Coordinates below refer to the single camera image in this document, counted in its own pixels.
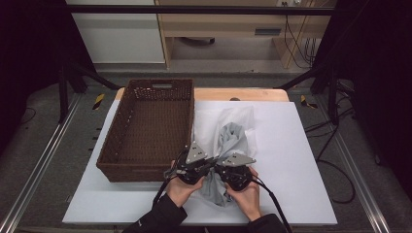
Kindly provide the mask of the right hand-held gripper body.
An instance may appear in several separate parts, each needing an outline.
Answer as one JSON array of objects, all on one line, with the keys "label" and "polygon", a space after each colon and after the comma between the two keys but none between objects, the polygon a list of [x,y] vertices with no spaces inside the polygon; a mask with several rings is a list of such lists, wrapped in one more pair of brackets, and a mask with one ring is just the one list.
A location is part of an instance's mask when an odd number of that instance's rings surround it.
[{"label": "right hand-held gripper body", "polygon": [[241,191],[252,180],[249,165],[255,162],[254,158],[236,152],[218,162],[215,166],[215,171],[220,175],[221,180],[227,183],[233,190]]}]

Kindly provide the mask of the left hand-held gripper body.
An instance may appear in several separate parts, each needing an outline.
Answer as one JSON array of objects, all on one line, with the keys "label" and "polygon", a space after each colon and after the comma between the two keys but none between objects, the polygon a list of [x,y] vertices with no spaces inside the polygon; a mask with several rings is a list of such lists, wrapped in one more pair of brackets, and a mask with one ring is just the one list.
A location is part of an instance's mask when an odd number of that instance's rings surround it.
[{"label": "left hand-held gripper body", "polygon": [[172,174],[186,184],[196,184],[212,167],[213,158],[195,142],[185,146],[172,167]]}]

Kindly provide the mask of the grey t-shirt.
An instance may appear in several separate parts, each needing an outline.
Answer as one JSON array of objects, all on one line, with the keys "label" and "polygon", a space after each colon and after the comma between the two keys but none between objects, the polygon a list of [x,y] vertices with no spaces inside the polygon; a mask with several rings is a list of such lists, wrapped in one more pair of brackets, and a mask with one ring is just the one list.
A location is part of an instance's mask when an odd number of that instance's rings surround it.
[{"label": "grey t-shirt", "polygon": [[[217,152],[216,158],[219,161],[223,161],[228,157],[229,152],[233,151],[236,145],[244,137],[244,128],[234,122],[230,122],[223,126],[218,131],[217,138]],[[224,207],[227,203],[227,197],[225,196],[225,187],[221,177],[211,170],[203,181],[199,193],[209,202]]]}]

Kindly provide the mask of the white garment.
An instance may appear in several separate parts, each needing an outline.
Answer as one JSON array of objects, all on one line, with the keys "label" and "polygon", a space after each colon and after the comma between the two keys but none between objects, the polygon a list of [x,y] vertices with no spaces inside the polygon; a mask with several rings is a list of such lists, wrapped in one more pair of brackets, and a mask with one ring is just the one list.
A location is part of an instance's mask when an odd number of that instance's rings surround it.
[{"label": "white garment", "polygon": [[255,110],[252,106],[215,110],[196,110],[194,118],[194,140],[209,155],[216,157],[218,131],[226,124],[234,122],[244,128],[244,137],[236,145],[235,152],[254,157],[258,146],[255,130]]}]

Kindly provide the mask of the brown wicker basket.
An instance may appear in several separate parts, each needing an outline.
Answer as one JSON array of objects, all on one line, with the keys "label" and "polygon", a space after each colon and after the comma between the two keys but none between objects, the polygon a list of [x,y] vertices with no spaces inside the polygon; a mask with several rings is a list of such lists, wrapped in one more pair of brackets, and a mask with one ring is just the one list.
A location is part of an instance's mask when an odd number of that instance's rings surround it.
[{"label": "brown wicker basket", "polygon": [[131,80],[96,167],[111,183],[162,181],[190,143],[193,113],[192,80]]}]

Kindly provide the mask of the person's left hand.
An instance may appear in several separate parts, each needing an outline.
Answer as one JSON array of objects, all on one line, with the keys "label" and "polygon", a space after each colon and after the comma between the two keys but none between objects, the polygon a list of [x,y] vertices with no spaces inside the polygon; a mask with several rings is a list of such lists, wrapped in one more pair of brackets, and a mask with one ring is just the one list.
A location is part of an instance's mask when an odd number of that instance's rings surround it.
[{"label": "person's left hand", "polygon": [[203,181],[204,178],[201,178],[196,184],[187,184],[177,176],[174,176],[166,186],[166,194],[178,208],[181,208],[189,200],[190,196],[202,187]]}]

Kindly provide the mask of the person's right hand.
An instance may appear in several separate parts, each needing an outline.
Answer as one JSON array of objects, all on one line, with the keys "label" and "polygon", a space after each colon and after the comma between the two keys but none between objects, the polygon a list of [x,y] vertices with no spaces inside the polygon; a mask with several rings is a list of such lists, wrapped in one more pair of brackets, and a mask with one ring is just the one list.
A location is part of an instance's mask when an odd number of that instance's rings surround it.
[{"label": "person's right hand", "polygon": [[248,186],[241,191],[235,191],[228,183],[225,187],[227,193],[235,200],[249,221],[254,221],[261,217],[259,186],[256,183],[250,182]]}]

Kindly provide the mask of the white table cover sheet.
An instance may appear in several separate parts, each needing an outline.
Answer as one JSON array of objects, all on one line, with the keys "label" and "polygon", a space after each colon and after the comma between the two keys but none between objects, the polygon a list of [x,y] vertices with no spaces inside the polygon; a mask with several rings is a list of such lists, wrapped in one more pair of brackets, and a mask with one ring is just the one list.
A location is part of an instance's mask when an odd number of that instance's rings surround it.
[{"label": "white table cover sheet", "polygon": [[[96,167],[119,102],[114,101],[64,223],[122,225],[148,212],[160,182],[111,183]],[[253,165],[275,194],[289,224],[333,225],[337,222],[314,155],[293,102],[197,101],[197,111],[254,108],[257,162]]]}]

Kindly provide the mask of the wooden table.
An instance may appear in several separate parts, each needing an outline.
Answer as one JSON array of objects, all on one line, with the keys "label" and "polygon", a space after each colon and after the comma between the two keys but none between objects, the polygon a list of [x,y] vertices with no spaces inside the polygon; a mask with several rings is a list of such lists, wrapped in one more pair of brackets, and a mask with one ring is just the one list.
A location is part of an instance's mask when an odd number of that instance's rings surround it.
[{"label": "wooden table", "polygon": [[115,99],[121,100],[123,93],[131,100],[154,101],[281,101],[289,102],[283,89],[274,88],[198,88],[198,87],[123,87]]}]

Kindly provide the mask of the black metal stand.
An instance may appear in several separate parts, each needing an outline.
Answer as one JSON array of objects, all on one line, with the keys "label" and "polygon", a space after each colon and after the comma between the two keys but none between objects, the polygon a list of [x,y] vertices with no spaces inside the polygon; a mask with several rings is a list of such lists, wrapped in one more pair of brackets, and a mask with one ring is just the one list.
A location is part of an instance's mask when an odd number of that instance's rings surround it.
[{"label": "black metal stand", "polygon": [[288,90],[293,86],[301,83],[309,78],[314,78],[310,90],[313,94],[321,93],[328,87],[327,98],[327,115],[334,125],[339,124],[337,113],[336,92],[337,92],[337,70],[333,66],[320,65],[319,67],[311,68],[307,72],[299,75],[297,78],[277,86],[277,89]]},{"label": "black metal stand", "polygon": [[87,69],[86,67],[81,66],[78,63],[68,63],[62,65],[60,70],[58,71],[60,104],[59,123],[63,122],[64,119],[68,117],[69,113],[67,84],[69,83],[76,93],[85,93],[87,90],[87,85],[84,81],[84,77],[89,77],[112,90],[120,89],[119,85],[111,83],[110,81],[98,75],[95,71]]}]

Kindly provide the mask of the wooden desk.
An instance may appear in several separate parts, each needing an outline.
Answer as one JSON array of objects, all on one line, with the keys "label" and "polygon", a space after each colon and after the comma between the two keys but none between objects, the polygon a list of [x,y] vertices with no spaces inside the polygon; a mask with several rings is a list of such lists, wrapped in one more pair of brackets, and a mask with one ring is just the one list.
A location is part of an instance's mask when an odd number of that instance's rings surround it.
[{"label": "wooden desk", "polygon": [[[245,6],[333,8],[337,0],[154,0],[158,6]],[[329,16],[279,15],[181,15],[160,14],[166,38],[266,37],[274,42],[284,68],[298,58],[298,44],[305,38],[323,38]]]}]

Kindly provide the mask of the white cabinet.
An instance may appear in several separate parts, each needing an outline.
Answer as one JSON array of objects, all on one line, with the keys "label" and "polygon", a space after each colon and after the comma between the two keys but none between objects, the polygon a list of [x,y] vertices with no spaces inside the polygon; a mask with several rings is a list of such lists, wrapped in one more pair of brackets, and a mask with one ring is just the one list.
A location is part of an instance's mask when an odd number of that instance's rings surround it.
[{"label": "white cabinet", "polygon": [[73,14],[93,63],[164,63],[156,14]]}]

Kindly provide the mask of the black metal crossbar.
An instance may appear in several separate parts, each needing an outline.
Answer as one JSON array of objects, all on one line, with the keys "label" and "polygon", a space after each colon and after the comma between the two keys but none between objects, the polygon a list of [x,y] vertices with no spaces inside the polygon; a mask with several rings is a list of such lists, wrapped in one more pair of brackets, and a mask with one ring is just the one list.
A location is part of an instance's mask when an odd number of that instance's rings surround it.
[{"label": "black metal crossbar", "polygon": [[71,13],[86,14],[181,14],[181,15],[285,15],[332,16],[334,8],[245,7],[245,6],[143,6],[67,5]]}]

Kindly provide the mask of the black curtain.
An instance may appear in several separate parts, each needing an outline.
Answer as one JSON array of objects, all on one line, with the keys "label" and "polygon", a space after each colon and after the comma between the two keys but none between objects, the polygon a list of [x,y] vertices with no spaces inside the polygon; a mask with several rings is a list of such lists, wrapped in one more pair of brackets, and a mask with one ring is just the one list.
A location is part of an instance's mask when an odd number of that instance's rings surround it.
[{"label": "black curtain", "polygon": [[412,0],[337,0],[347,13],[328,33],[351,31],[338,77],[353,82],[356,110],[377,152],[412,200]]},{"label": "black curtain", "polygon": [[58,82],[86,90],[83,76],[63,65],[63,53],[92,71],[94,66],[66,0],[0,0],[0,153],[11,142],[28,97]]}]

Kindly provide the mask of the aluminium floor rail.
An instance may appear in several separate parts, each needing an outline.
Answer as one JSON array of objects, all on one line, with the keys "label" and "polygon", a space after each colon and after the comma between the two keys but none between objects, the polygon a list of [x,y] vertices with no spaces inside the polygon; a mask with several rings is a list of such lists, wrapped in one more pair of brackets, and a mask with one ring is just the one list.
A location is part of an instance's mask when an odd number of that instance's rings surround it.
[{"label": "aluminium floor rail", "polygon": [[337,100],[339,124],[328,124],[330,136],[316,153],[326,190],[338,223],[334,229],[344,233],[391,233],[361,167],[351,152],[346,133],[353,128],[354,110],[348,97]]},{"label": "aluminium floor rail", "polygon": [[0,233],[14,233],[19,221],[21,220],[34,192],[36,191],[41,179],[47,171],[49,164],[57,150],[65,132],[73,118],[73,115],[79,107],[82,100],[82,94],[74,94],[69,105],[68,113],[63,120],[55,127],[51,138],[44,148],[36,166],[32,170],[29,178],[19,193],[14,205],[8,211],[5,218],[0,222]]}]

